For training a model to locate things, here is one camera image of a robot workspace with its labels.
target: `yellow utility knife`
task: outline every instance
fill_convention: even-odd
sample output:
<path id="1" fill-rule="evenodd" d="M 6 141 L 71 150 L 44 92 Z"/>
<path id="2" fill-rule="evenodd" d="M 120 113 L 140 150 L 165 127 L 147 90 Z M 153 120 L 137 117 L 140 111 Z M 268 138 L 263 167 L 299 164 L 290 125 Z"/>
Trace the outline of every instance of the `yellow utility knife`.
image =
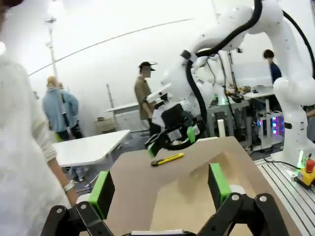
<path id="1" fill-rule="evenodd" d="M 159 165 L 162 165 L 162 164 L 164 164 L 166 162 L 173 161 L 175 159 L 181 158 L 183 156 L 184 156 L 183 153 L 178 153 L 178 154 L 175 154 L 173 156 L 169 156 L 169 157 L 164 158 L 164 159 L 153 161 L 153 162 L 151 162 L 151 166 L 159 166 Z"/>

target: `cardboard flap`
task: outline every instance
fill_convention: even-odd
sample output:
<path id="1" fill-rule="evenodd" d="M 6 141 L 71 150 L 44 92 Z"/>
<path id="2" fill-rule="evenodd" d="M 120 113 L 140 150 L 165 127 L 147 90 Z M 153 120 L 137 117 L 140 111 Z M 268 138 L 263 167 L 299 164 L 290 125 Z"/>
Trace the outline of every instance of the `cardboard flap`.
<path id="1" fill-rule="evenodd" d="M 220 163 L 228 183 L 244 188 L 248 196 L 256 193 L 235 163 L 237 158 L 229 158 L 232 154 L 222 152 L 211 160 Z M 183 229 L 194 233 L 199 232 L 216 209 L 208 186 L 208 166 L 204 163 L 188 175 L 162 187 L 158 194 L 150 230 Z M 236 225 L 232 236 L 251 236 L 246 225 Z"/>

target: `person in white shirt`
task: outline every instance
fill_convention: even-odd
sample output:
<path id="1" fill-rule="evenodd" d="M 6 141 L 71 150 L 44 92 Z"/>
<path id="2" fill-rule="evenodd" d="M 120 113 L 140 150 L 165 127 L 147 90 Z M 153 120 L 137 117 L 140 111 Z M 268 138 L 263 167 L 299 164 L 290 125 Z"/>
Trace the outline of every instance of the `person in white shirt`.
<path id="1" fill-rule="evenodd" d="M 20 2 L 0 0 L 0 29 Z M 39 236 L 51 207 L 76 203 L 56 156 L 25 69 L 0 56 L 0 235 Z"/>

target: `wooden board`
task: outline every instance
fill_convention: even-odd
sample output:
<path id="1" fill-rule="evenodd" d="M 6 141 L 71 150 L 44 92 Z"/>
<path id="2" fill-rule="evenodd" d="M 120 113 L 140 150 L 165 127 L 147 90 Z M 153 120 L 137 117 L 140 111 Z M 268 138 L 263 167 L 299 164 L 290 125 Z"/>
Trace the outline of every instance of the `wooden board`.
<path id="1" fill-rule="evenodd" d="M 115 236 L 133 230 L 149 230 L 159 190 L 213 161 L 222 152 L 233 154 L 229 157 L 229 166 L 248 181 L 242 181 L 243 187 L 246 188 L 248 184 L 257 194 L 270 193 L 276 200 L 290 235 L 301 235 L 280 199 L 234 137 L 197 142 L 181 151 L 161 150 L 157 158 L 179 152 L 185 156 L 155 168 L 151 167 L 152 160 L 145 150 L 127 152 L 118 158 L 111 168 L 116 191 L 105 221 Z"/>
<path id="2" fill-rule="evenodd" d="M 229 156 L 231 154 L 221 153 L 211 162 L 220 163 L 229 184 L 242 186 L 248 196 L 254 197 L 255 191 L 244 175 L 238 174 L 237 167 L 231 165 Z M 208 172 L 209 163 L 205 163 L 160 189 L 150 230 L 183 229 L 199 232 L 209 217 L 216 212 L 208 186 Z M 252 234 L 246 225 L 236 225 L 231 236 L 239 235 Z"/>

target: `wristwatch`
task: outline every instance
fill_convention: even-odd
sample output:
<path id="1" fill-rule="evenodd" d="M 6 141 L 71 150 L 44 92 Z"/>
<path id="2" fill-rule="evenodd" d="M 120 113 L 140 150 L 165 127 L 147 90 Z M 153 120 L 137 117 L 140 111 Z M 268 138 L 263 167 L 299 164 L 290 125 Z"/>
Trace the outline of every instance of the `wristwatch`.
<path id="1" fill-rule="evenodd" d="M 71 180 L 69 184 L 67 184 L 65 187 L 63 187 L 63 190 L 65 193 L 67 193 L 70 189 L 74 188 L 74 181 Z"/>

